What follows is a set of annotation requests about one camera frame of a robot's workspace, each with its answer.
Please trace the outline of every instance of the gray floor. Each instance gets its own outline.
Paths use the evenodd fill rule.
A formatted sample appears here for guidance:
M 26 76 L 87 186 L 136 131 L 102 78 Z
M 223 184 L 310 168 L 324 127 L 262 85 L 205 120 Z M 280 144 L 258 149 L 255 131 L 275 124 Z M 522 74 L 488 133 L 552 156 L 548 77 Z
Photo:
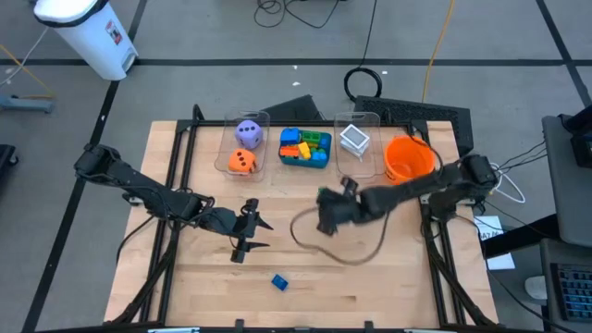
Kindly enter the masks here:
M 586 0 L 547 0 L 574 59 L 592 58 Z M 26 1 L 0 0 L 0 43 L 22 57 L 43 29 Z M 126 27 L 139 0 L 113 0 Z M 321 22 L 329 0 L 294 4 L 311 21 Z M 322 30 L 293 18 L 275 29 L 253 22 L 255 0 L 149 0 L 135 45 L 142 58 L 356 58 L 364 50 L 371 5 L 339 4 Z M 445 1 L 381 0 L 368 49 L 369 58 L 429 58 L 446 14 Z M 264 18 L 272 22 L 277 18 Z M 34 59 L 78 58 L 50 31 Z M 458 0 L 438 58 L 561 59 L 535 0 Z M 113 145 L 138 167 L 153 120 L 189 117 L 198 103 L 207 118 L 229 110 L 260 109 L 310 93 L 331 118 L 353 109 L 342 90 L 349 66 L 225 66 L 134 68 L 120 82 L 102 143 Z M 383 96 L 421 99 L 425 67 L 375 66 Z M 0 67 L 2 73 L 7 67 Z M 39 283 L 74 184 L 72 165 L 93 131 L 109 82 L 85 66 L 30 66 L 56 92 L 54 114 L 0 112 L 0 142 L 18 147 L 21 163 L 0 191 L 0 331 L 20 331 Z M 592 68 L 578 68 L 592 84 Z M 354 91 L 372 94 L 374 83 L 354 76 Z M 19 75 L 2 93 L 42 93 Z M 583 108 L 565 66 L 434 67 L 426 101 L 472 111 L 475 150 L 502 162 L 542 141 L 540 119 Z M 527 204 L 494 196 L 492 202 L 525 221 L 554 211 L 546 162 L 511 173 Z M 89 185 L 84 190 L 38 329 L 100 324 L 115 272 L 115 253 L 129 208 L 117 191 Z M 500 217 L 503 224 L 518 226 Z M 540 273 L 537 248 L 515 253 L 518 269 L 499 274 L 525 301 L 524 278 Z M 492 282 L 502 323 L 541 328 Z

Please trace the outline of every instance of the white cable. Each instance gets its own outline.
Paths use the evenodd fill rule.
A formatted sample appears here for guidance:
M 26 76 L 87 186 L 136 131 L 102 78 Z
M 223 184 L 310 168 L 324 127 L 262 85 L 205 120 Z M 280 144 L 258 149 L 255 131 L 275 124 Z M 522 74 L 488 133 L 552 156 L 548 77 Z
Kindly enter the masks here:
M 45 34 L 47 33 L 48 30 L 49 30 L 49 27 L 45 27 L 45 29 L 43 29 L 43 32 L 41 33 L 41 35 L 37 39 L 37 42 L 35 42 L 33 47 L 29 50 L 29 52 L 27 52 L 27 55 L 25 55 L 25 57 L 20 62 L 20 66 L 18 66 L 18 68 L 14 72 L 12 72 L 5 80 L 2 81 L 2 83 L 0 83 L 0 87 L 2 87 L 7 82 L 9 82 L 12 78 L 15 77 L 15 75 L 19 74 L 20 70 L 25 67 L 25 63 L 29 59 L 29 56 L 31 55 L 31 53 L 33 53 L 33 51 L 35 50 L 37 45 L 39 45 L 39 42 L 43 39 L 43 37 L 45 36 Z
M 524 196 L 524 194 L 522 193 L 522 191 L 520 191 L 520 188 L 518 188 L 518 185 L 516 185 L 516 183 L 515 183 L 515 182 L 513 182 L 513 180 L 512 180 L 512 179 L 510 179 L 510 177 L 509 177 L 507 174 L 505 174 L 505 173 L 502 173 L 502 172 L 500 171 L 500 166 L 499 166 L 497 163 L 489 163 L 489 164 L 490 164 L 490 165 L 491 165 L 491 166 L 494 168 L 494 170 L 495 170 L 495 171 L 496 171 L 496 172 L 499 174 L 499 175 L 498 175 L 498 177 L 499 177 L 498 184 L 496 184 L 496 186 L 493 188 L 493 191 L 496 191 L 497 193 L 499 193 L 499 194 L 501 194 L 501 195 L 505 196 L 506 198 L 508 198 L 508 199 L 512 200 L 512 201 L 513 201 L 513 202 L 515 202 L 515 203 L 518 203 L 518 204 L 525 204 L 525 203 L 526 203 L 526 197 Z M 521 198 L 521 199 L 516 199 L 516 198 L 512 197 L 510 194 L 508 194 L 508 193 L 506 193 L 506 192 L 504 192 L 504 191 L 500 190 L 500 185 L 501 185 L 501 182 L 503 181 L 503 179 L 506 179 L 506 180 L 508 180 L 508 182 L 510 183 L 510 185 L 512 185 L 512 187 L 514 187 L 514 189 L 515 189 L 515 190 L 518 192 L 518 194 L 520 194 L 520 198 Z

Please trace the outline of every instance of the yellow lego brick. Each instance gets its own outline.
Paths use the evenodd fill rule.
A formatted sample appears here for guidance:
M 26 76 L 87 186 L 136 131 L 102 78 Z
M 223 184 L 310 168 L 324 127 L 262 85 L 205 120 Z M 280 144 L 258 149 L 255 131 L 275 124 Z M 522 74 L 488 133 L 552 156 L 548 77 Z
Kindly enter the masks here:
M 298 149 L 305 160 L 311 159 L 311 150 L 308 148 L 308 144 L 306 144 L 306 142 L 298 144 Z

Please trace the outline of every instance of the yellow cable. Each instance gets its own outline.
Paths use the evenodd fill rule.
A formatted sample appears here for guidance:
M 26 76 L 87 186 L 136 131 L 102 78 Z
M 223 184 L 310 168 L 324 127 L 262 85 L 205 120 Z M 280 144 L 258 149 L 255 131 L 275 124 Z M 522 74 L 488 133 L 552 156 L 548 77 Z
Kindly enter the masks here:
M 20 61 L 15 56 L 13 56 L 10 53 L 10 51 L 8 51 L 2 44 L 0 44 L 0 49 L 2 49 L 2 51 L 4 51 L 4 53 L 6 53 L 8 56 L 10 56 L 10 58 L 12 59 L 12 61 L 14 61 L 18 66 L 20 66 Z M 39 84 L 41 84 L 49 94 L 48 95 L 21 96 L 21 98 L 54 98 L 54 92 L 52 92 L 52 90 L 49 89 L 49 87 L 47 87 L 47 85 L 45 85 L 45 83 L 43 83 L 42 80 L 40 80 L 39 78 L 37 78 L 26 67 L 23 67 L 22 70 L 24 70 L 25 72 L 27 72 L 27 74 L 29 74 L 32 78 L 34 78 L 37 82 L 39 82 Z
M 432 64 L 434 64 L 434 59 L 436 58 L 436 54 L 438 53 L 438 49 L 440 48 L 440 44 L 442 43 L 442 38 L 444 34 L 446 34 L 446 29 L 448 28 L 448 23 L 450 22 L 450 17 L 452 16 L 452 9 L 454 8 L 454 0 L 450 0 L 450 6 L 448 7 L 448 14 L 446 15 L 446 21 L 444 21 L 444 26 L 442 27 L 442 31 L 440 32 L 440 36 L 438 37 L 438 42 L 436 43 L 436 48 L 434 48 L 434 53 L 432 57 L 429 59 L 429 64 L 427 65 L 427 70 L 425 71 L 425 81 L 424 81 L 424 92 L 422 93 L 422 103 L 426 98 L 427 93 L 427 86 L 429 85 L 429 72 L 432 69 Z

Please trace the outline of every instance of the label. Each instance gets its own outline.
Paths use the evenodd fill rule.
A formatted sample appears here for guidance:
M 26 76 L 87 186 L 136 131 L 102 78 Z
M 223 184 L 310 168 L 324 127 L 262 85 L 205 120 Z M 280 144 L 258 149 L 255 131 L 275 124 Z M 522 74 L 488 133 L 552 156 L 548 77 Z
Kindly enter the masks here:
M 115 42 L 115 45 L 119 45 L 119 42 L 121 42 L 121 33 L 119 33 L 119 30 L 117 29 L 115 23 L 113 23 L 112 20 L 109 20 L 107 26 L 105 27 L 105 30 L 107 31 L 109 36 L 113 38 L 113 42 Z

